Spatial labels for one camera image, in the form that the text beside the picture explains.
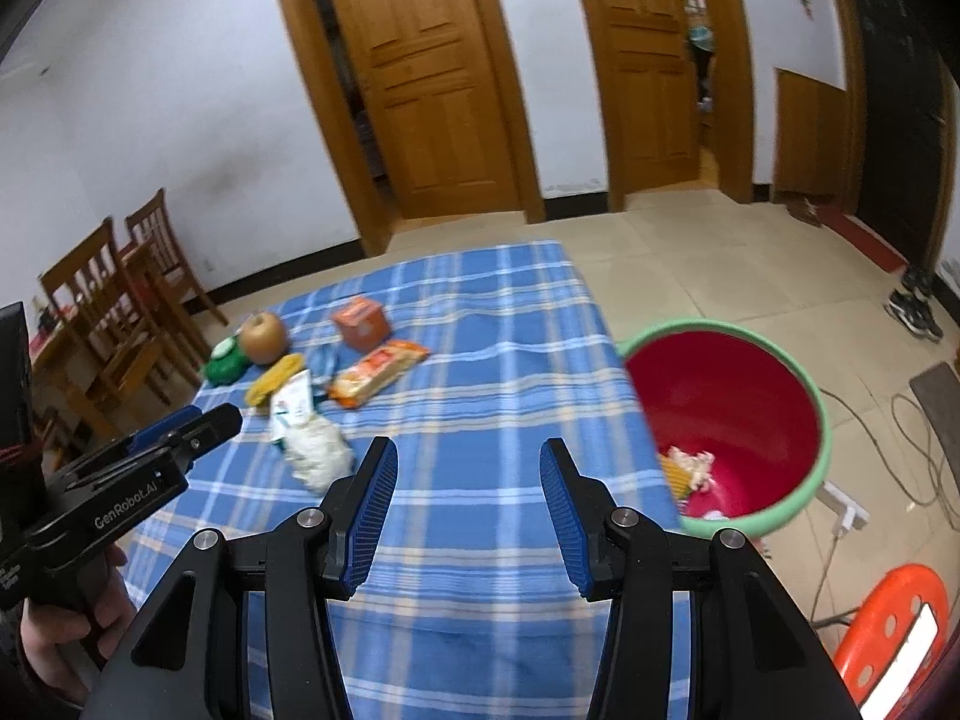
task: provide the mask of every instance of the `green bucket rim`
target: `green bucket rim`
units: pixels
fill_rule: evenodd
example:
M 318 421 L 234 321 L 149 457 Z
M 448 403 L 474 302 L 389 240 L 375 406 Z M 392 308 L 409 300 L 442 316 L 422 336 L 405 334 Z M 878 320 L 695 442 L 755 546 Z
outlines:
M 782 498 L 775 504 L 761 509 L 759 512 L 747 514 L 745 517 L 733 517 L 733 519 L 702 519 L 699 517 L 685 517 L 680 514 L 680 525 L 685 533 L 698 538 L 713 538 L 714 533 L 723 530 L 723 528 L 736 528 L 736 530 L 745 533 L 749 538 L 759 538 L 767 533 L 779 530 L 791 519 L 797 516 L 800 511 L 813 499 L 817 488 L 827 477 L 827 471 L 830 466 L 830 450 L 833 445 L 832 428 L 827 417 L 827 408 L 820 396 L 820 388 L 814 384 L 799 362 L 786 351 L 781 349 L 776 343 L 769 341 L 764 336 L 748 330 L 731 322 L 720 322 L 719 319 L 671 319 L 670 322 L 650 327 L 634 336 L 630 341 L 621 341 L 616 345 L 616 350 L 621 359 L 626 360 L 637 348 L 645 346 L 650 341 L 656 341 L 657 338 L 673 335 L 683 330 L 707 330 L 718 333 L 725 333 L 728 336 L 742 338 L 744 341 L 759 346 L 772 354 L 800 380 L 806 393 L 813 402 L 814 410 L 817 413 L 817 419 L 820 423 L 820 449 L 817 452 L 817 460 L 810 469 L 810 473 L 794 488 L 792 493 Z

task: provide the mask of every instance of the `brown round fruit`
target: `brown round fruit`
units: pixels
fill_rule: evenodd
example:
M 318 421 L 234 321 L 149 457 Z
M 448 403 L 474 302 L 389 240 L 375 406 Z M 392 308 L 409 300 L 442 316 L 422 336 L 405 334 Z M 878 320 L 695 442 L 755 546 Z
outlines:
M 237 343 L 253 365 L 273 365 L 287 350 L 287 328 L 276 314 L 261 311 L 240 326 Z

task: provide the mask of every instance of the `blue plaid tablecloth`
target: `blue plaid tablecloth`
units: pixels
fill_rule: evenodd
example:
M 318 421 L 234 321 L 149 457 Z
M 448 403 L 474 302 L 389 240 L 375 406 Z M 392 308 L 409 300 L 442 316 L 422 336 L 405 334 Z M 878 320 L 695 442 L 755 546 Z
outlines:
M 587 287 L 555 242 L 426 257 L 275 307 L 292 348 L 336 341 L 330 314 L 363 293 L 397 338 L 431 349 L 359 410 L 323 403 L 362 459 L 400 455 L 397 491 L 366 584 L 330 603 L 358 720 L 584 717 L 608 605 L 570 584 L 539 485 L 539 449 L 562 437 L 583 474 L 664 527 L 677 512 L 634 390 Z M 352 362 L 344 358 L 341 364 Z M 256 371 L 195 403 L 241 406 Z M 200 528 L 274 528 L 317 502 L 270 444 L 266 418 L 195 465 L 190 488 L 134 534 L 126 580 L 142 604 Z M 689 617 L 674 603 L 671 717 L 686 717 Z M 251 598 L 251 704 L 270 717 L 262 596 Z

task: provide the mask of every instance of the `tile floor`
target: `tile floor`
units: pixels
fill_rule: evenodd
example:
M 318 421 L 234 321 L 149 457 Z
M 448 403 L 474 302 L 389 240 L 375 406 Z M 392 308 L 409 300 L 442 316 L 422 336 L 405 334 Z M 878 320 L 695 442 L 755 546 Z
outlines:
M 935 346 L 909 336 L 881 307 L 896 276 L 877 269 L 829 229 L 799 223 L 781 206 L 740 206 L 717 190 L 685 189 L 635 194 L 622 214 L 533 226 L 525 225 L 520 213 L 410 225 L 382 257 L 263 290 L 224 305 L 224 312 L 235 325 L 258 308 L 395 262 L 544 238 L 566 248 L 616 341 L 672 317 L 742 323 L 779 343 L 820 386 L 843 397 L 875 432 L 904 483 L 920 497 L 930 495 L 923 459 L 896 432 L 891 397 L 898 392 L 909 397 L 912 376 L 950 360 L 960 329 L 935 305 L 944 341 Z M 210 317 L 200 321 L 211 341 L 226 333 Z M 960 583 L 960 533 L 949 528 L 939 509 L 912 505 L 882 469 L 859 423 L 839 405 L 827 405 L 834 426 L 829 478 L 869 510 L 871 522 L 840 542 L 818 616 L 854 607 L 886 571 L 911 560 L 935 568 L 953 597 Z M 923 423 L 909 406 L 899 403 L 898 415 L 914 440 L 924 443 Z M 960 511 L 949 473 L 947 486 Z M 832 513 L 814 501 L 768 538 L 771 564 L 805 613 L 832 522 Z M 824 633 L 830 651 L 841 630 Z

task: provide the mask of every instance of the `human hand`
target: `human hand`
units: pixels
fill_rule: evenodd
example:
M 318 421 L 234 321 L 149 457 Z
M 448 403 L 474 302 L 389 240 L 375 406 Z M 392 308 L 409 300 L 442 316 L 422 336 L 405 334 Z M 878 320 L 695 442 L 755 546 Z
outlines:
M 109 658 L 133 620 L 136 608 L 117 571 L 117 566 L 126 565 L 127 556 L 116 544 L 107 547 L 106 555 L 110 576 L 107 587 L 94 605 L 93 613 L 104 629 L 98 641 L 100 654 Z M 66 664 L 56 645 L 80 641 L 89 633 L 90 623 L 82 614 L 54 605 L 31 604 L 29 598 L 24 602 L 20 640 L 27 661 L 45 685 L 59 691 L 75 704 L 85 702 L 88 690 Z

